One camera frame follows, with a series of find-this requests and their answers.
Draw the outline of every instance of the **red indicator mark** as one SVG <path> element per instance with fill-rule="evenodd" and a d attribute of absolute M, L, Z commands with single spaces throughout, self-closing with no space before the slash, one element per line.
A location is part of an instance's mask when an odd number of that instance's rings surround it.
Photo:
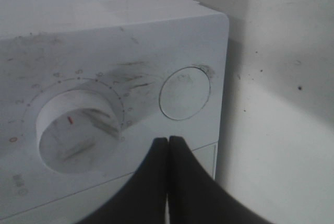
<path fill-rule="evenodd" d="M 68 122 L 69 122 L 71 125 L 73 125 L 73 120 L 72 120 L 72 118 L 69 116 L 69 117 L 67 117 L 67 119 L 68 119 Z"/>

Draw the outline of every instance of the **black object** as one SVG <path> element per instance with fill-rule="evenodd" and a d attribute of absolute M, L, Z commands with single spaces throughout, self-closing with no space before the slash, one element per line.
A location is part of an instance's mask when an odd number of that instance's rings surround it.
<path fill-rule="evenodd" d="M 78 224 L 269 224 L 225 192 L 182 137 L 157 138 L 135 174 Z"/>

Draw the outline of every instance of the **wall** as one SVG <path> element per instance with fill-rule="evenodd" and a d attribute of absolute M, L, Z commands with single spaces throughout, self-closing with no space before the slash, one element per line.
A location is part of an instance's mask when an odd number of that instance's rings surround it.
<path fill-rule="evenodd" d="M 218 182 L 274 223 L 334 221 L 334 0 L 198 0 L 231 23 Z"/>

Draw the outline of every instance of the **circular button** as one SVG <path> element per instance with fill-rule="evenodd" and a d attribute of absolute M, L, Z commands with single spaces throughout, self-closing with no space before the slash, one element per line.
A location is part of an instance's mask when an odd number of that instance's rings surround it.
<path fill-rule="evenodd" d="M 109 101 L 88 90 L 51 99 L 38 115 L 36 130 L 42 160 L 60 173 L 98 169 L 113 153 L 120 136 Z"/>
<path fill-rule="evenodd" d="M 176 71 L 163 84 L 159 104 L 164 115 L 172 120 L 185 120 L 198 113 L 210 96 L 210 80 L 197 67 Z"/>

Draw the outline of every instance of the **washing machine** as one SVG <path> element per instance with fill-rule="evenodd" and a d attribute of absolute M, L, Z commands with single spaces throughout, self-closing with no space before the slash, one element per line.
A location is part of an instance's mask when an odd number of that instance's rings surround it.
<path fill-rule="evenodd" d="M 74 223 L 152 140 L 214 177 L 229 21 L 195 0 L 0 0 L 0 223 Z"/>

